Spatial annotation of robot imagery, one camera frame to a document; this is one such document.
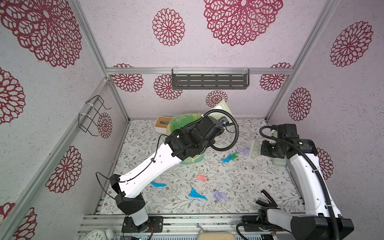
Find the light green hand brush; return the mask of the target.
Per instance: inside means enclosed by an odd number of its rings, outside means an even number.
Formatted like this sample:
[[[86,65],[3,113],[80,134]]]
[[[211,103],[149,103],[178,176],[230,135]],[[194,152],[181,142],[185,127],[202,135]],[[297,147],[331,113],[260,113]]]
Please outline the light green hand brush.
[[[254,139],[251,143],[249,157],[256,159],[261,156],[261,146],[263,141]]]

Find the light green dustpan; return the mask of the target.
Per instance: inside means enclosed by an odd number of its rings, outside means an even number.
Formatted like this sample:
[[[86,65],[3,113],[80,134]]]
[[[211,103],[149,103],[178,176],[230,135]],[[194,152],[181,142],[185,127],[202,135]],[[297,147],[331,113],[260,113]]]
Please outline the light green dustpan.
[[[223,110],[223,111],[226,111],[227,113],[232,115],[232,112],[230,111],[230,108],[228,107],[225,100],[220,101],[217,105],[215,105],[212,108],[212,110]],[[215,118],[216,120],[219,120],[222,117],[225,117],[229,123],[233,122],[227,115],[225,115],[223,113],[214,112],[214,113],[211,113],[210,116]]]

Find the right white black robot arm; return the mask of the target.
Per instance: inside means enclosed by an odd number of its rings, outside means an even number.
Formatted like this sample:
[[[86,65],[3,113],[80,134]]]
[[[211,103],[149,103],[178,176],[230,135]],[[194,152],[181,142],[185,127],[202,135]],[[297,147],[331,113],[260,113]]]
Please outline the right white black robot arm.
[[[296,240],[343,240],[355,226],[344,218],[326,185],[315,143],[302,139],[295,124],[263,126],[261,155],[286,161],[286,168],[303,200],[303,214],[279,209],[271,195],[263,192],[269,204],[258,201],[260,221],[291,233]]]

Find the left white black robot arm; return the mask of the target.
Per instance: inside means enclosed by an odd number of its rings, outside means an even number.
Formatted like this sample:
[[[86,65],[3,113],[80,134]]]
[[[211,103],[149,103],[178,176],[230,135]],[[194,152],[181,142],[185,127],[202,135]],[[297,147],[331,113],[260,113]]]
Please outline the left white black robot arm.
[[[111,187],[117,194],[117,207],[130,217],[139,229],[146,228],[150,220],[142,190],[169,168],[203,153],[215,143],[215,138],[224,130],[223,120],[205,116],[194,124],[173,131],[155,153],[136,168],[129,173],[114,174],[110,177]]]

